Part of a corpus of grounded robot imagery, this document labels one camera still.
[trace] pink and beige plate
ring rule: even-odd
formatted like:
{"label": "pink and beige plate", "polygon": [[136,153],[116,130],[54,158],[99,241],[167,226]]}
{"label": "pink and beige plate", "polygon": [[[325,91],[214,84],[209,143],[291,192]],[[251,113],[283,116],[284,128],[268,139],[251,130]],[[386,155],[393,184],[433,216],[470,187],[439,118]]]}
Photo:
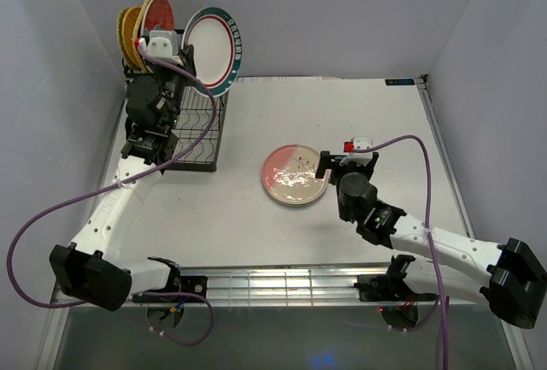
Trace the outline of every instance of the pink and beige plate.
{"label": "pink and beige plate", "polygon": [[288,206],[309,205],[326,191],[328,177],[316,179],[319,152],[305,145],[276,149],[262,167],[262,184],[275,201]]}

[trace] gray wall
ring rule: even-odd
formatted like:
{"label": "gray wall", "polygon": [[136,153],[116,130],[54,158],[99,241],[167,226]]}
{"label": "gray wall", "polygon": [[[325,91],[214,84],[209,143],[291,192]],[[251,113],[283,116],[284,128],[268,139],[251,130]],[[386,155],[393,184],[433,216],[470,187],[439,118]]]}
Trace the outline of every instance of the gray wall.
{"label": "gray wall", "polygon": [[[118,62],[114,21],[143,0],[81,0]],[[200,8],[230,12],[244,41],[244,75],[349,78],[429,73],[468,0],[171,0],[184,28]]]}
{"label": "gray wall", "polygon": [[[547,0],[471,0],[432,98],[475,234],[522,238],[547,266]],[[544,368],[545,308],[524,335]]]}
{"label": "gray wall", "polygon": [[[0,0],[0,10],[5,257],[11,238],[31,216],[97,185],[123,82],[79,0]],[[50,300],[50,250],[79,230],[85,211],[83,205],[57,212],[22,239],[15,272],[31,296]],[[5,269],[0,286],[0,368],[32,368],[48,312],[23,302]]]}

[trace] black wire dish rack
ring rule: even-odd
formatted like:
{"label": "black wire dish rack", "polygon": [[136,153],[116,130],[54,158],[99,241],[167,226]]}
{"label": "black wire dish rack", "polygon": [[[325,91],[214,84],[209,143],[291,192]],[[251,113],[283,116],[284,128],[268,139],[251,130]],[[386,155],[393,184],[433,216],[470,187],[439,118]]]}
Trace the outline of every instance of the black wire dish rack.
{"label": "black wire dish rack", "polygon": [[[131,81],[138,76],[151,75],[150,73],[134,72],[126,65],[123,59],[122,65],[127,81]],[[193,86],[184,86],[183,84],[184,81],[179,81],[174,89],[175,94],[182,92],[179,120],[172,130],[179,139],[174,155],[177,155],[195,141],[199,135],[201,135],[213,116],[213,106],[209,98],[201,95]],[[216,171],[216,161],[221,147],[222,128],[224,127],[228,93],[229,91],[215,99],[217,114],[215,122],[207,135],[205,135],[192,151],[174,162],[168,170],[194,172]]]}

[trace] table surface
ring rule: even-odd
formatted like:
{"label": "table surface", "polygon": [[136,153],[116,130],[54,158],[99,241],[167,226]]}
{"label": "table surface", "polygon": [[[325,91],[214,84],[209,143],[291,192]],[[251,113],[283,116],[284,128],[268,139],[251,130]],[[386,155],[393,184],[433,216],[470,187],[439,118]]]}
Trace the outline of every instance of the table surface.
{"label": "table surface", "polygon": [[[122,119],[109,162],[111,180],[125,142]],[[389,261],[338,218],[333,186],[317,203],[287,208],[264,191],[261,169],[285,144],[341,153],[352,137],[375,144],[420,136],[432,163],[432,224],[465,234],[432,129],[415,86],[382,79],[238,82],[230,90],[215,173],[168,171],[127,234],[121,261],[160,256],[185,267]],[[380,152],[371,182],[379,198],[423,219],[426,175],[419,146]]]}

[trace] gray floor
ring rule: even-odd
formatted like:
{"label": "gray floor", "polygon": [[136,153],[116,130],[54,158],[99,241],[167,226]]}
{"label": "gray floor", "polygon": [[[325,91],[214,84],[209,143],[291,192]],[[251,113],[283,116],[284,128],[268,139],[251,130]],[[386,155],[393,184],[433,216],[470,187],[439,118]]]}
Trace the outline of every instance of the gray floor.
{"label": "gray floor", "polygon": [[[428,369],[434,368],[438,317],[425,328],[398,332],[348,326],[382,325],[377,308],[218,308],[212,335],[186,348],[147,326],[146,308],[110,313],[73,308],[55,369]],[[175,334],[191,339],[207,310],[188,308]],[[500,321],[475,306],[450,307],[450,369],[513,369]]]}

